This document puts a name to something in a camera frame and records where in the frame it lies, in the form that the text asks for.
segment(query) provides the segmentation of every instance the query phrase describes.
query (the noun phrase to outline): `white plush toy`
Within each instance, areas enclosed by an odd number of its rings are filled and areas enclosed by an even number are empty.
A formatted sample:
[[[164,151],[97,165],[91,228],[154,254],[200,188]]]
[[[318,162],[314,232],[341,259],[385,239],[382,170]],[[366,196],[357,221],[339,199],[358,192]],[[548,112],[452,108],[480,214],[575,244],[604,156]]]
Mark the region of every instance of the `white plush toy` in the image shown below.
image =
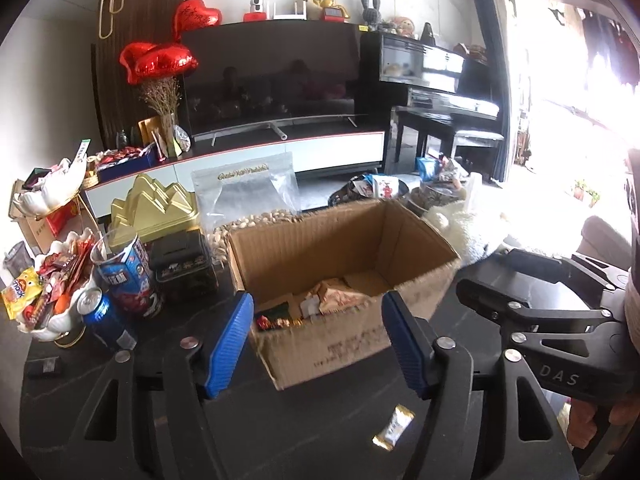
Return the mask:
[[[430,208],[422,219],[429,223],[460,255],[462,267],[493,254],[509,234],[502,213],[465,210],[465,201]]]

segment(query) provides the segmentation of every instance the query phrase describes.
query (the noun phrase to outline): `television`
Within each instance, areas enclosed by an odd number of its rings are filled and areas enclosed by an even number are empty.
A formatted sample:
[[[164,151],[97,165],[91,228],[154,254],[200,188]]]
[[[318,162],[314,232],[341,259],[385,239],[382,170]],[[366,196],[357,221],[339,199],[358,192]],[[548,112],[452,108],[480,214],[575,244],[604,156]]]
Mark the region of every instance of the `television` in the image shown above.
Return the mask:
[[[352,23],[267,20],[185,32],[198,60],[184,77],[191,134],[241,124],[354,114],[360,30]]]

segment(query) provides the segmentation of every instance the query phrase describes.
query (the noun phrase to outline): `curtain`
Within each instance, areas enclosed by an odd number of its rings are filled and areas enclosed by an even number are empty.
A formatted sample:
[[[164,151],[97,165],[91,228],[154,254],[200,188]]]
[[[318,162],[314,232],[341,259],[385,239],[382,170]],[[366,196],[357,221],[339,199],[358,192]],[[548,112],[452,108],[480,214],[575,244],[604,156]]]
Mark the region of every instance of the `curtain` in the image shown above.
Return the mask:
[[[498,149],[498,157],[492,177],[506,182],[518,140],[518,70],[510,63],[517,59],[514,54],[514,15],[509,0],[474,0],[478,11],[480,30],[487,50],[487,59],[492,68],[494,85],[497,88],[497,104],[500,106],[498,122],[504,142]]]

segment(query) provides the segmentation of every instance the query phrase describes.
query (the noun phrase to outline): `red foil balloon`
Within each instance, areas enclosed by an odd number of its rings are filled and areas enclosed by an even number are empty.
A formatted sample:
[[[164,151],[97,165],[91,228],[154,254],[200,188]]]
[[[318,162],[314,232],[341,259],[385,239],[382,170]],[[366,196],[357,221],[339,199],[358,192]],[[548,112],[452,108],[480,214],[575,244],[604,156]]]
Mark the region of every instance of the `red foil balloon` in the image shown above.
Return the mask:
[[[136,62],[143,54],[155,47],[155,43],[145,41],[134,41],[129,43],[120,53],[120,64],[127,69],[127,83],[137,85],[140,81],[136,76]]]
[[[184,0],[174,13],[174,41],[180,41],[185,30],[212,27],[222,23],[220,10],[205,7],[202,0]]]
[[[179,43],[160,44],[143,54],[135,64],[138,80],[149,77],[171,77],[195,69],[198,60],[191,51]]]

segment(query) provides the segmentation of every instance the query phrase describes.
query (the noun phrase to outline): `gold mountain-shaped box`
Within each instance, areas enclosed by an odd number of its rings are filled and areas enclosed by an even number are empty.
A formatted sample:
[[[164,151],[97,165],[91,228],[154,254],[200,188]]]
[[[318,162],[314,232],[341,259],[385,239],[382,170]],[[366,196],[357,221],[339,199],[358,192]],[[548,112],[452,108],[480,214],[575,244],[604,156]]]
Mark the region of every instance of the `gold mountain-shaped box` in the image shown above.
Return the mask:
[[[115,199],[111,203],[111,229],[116,231],[112,249],[130,242],[128,230],[118,227],[133,227],[140,241],[146,243],[197,225],[195,193],[175,182],[165,187],[145,173],[136,177],[126,200]]]

